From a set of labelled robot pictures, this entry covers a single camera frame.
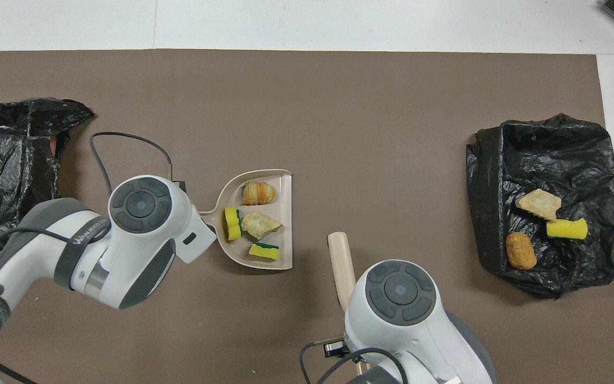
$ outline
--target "yellow sponge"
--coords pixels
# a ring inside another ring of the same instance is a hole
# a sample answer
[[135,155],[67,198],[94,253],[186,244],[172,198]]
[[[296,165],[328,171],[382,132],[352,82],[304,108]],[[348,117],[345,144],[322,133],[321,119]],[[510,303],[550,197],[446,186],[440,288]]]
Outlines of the yellow sponge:
[[265,243],[254,243],[248,255],[260,256],[261,258],[270,258],[278,260],[278,246]]
[[227,224],[227,240],[232,241],[241,237],[241,211],[234,207],[225,207],[224,223]]
[[558,219],[546,223],[548,237],[578,238],[581,240],[587,237],[588,231],[587,221],[583,218],[576,221]]

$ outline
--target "toy food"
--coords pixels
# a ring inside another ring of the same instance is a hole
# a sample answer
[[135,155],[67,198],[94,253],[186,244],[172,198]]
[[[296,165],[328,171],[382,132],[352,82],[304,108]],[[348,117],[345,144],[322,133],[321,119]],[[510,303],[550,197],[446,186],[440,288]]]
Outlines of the toy food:
[[506,255],[513,268],[528,270],[537,264],[532,242],[524,233],[511,233],[506,236]]
[[555,220],[556,211],[561,207],[561,199],[542,189],[535,189],[516,200],[516,207],[535,214],[546,220]]
[[251,250],[248,251],[248,255],[278,260],[278,246],[265,243],[254,243],[253,246],[251,246]]
[[273,187],[266,182],[249,182],[243,188],[243,205],[256,206],[270,203],[276,196]]
[[234,207],[225,207],[224,224],[224,229],[227,230],[227,240],[233,241],[241,237],[241,211]]
[[587,221],[583,218],[576,221],[559,219],[546,223],[546,235],[548,237],[577,238],[582,240],[587,237],[588,231]]
[[243,218],[241,227],[257,240],[262,240],[264,236],[281,228],[281,223],[273,221],[260,212],[253,212]]

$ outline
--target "brown paper mat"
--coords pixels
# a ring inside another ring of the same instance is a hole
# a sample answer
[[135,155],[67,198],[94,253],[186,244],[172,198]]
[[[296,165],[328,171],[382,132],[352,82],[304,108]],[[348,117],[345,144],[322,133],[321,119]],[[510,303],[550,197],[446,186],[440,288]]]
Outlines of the brown paper mat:
[[[358,276],[387,258],[426,268],[499,382],[614,382],[614,282],[552,301],[490,275],[465,190],[465,144],[479,129],[559,112],[604,123],[593,56],[0,52],[0,102],[32,97],[97,114],[63,156],[64,195],[105,214],[88,137],[123,131],[169,151],[202,211],[239,173],[291,170],[295,233],[292,270],[241,267],[213,245],[123,311],[37,282],[0,333],[0,360],[41,383],[302,382],[300,348],[343,330],[326,245],[337,230]],[[114,184],[165,175],[146,145],[98,140]],[[331,364],[307,355],[314,381]],[[353,374],[346,365],[331,382]]]

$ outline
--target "croissant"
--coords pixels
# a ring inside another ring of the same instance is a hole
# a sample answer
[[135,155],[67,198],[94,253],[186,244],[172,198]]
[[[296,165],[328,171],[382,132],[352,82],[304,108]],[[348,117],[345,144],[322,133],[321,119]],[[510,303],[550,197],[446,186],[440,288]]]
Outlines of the croissant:
[[273,187],[266,182],[249,182],[243,189],[243,205],[256,206],[270,203],[276,196]]

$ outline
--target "black trash bag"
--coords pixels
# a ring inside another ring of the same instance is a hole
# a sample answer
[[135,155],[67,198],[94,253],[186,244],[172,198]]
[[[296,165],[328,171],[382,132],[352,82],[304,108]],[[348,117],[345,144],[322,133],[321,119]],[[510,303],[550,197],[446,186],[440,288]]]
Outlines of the black trash bag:
[[[614,155],[608,132],[560,114],[543,122],[507,121],[475,134],[466,148],[468,200],[480,264],[540,298],[559,298],[614,279]],[[584,218],[584,240],[549,238],[546,221],[515,206],[541,188],[562,199],[559,219]],[[512,268],[505,238],[525,233],[532,270]]]
[[0,233],[37,203],[59,197],[59,161],[68,130],[91,117],[89,108],[73,100],[0,104]]

